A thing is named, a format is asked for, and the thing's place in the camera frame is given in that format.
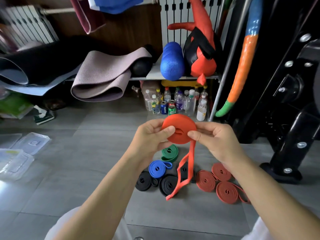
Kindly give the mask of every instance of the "blue can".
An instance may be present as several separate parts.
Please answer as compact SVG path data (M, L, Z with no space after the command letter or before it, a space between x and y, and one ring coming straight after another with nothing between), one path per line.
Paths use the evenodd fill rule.
M168 113L168 104L166 101L162 101L160 104L160 112L163 115L166 115Z

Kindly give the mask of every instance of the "silver bolt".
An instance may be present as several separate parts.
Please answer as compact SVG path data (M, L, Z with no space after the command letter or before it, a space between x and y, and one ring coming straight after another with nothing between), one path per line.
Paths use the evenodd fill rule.
M307 146L307 143L304 142L304 141L299 142L299 143L297 144L297 148L305 148L306 146Z
M291 168L285 168L285 169L283 169L283 172L284 173L291 173L292 169Z
M306 42L311 39L311 34L306 33L300 37L300 42Z
M285 67L291 67L294 64L294 62L292 60L287 61L284 66Z
M310 63L310 62L306 62L306 63L304 64L305 67L310 67L310 66L312 66L312 65L313 65L313 64Z

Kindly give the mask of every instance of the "forearm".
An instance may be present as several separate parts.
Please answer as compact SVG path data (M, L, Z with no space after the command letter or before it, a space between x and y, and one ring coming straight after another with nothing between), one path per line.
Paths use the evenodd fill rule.
M111 240L141 173L136 161L124 155L54 240Z
M274 239L319 239L320 220L253 161L237 160L229 168Z

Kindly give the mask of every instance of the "person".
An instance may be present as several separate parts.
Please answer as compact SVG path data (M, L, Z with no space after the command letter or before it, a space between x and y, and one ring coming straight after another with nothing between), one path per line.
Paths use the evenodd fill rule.
M139 126L126 152L94 192L81 207L61 217L45 240L131 240L122 216L136 181L154 153L171 145L166 139L175 132L173 126L161 130L162 123L163 119L156 119ZM229 125L199 122L196 126L197 131L189 131L188 136L223 163L260 216L244 240L320 239L320 219L245 154Z

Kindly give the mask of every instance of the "green can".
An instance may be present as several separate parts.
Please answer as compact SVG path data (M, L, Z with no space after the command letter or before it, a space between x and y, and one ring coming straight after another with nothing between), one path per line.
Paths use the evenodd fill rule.
M176 107L174 105L170 105L168 109L169 115L174 115L176 113Z

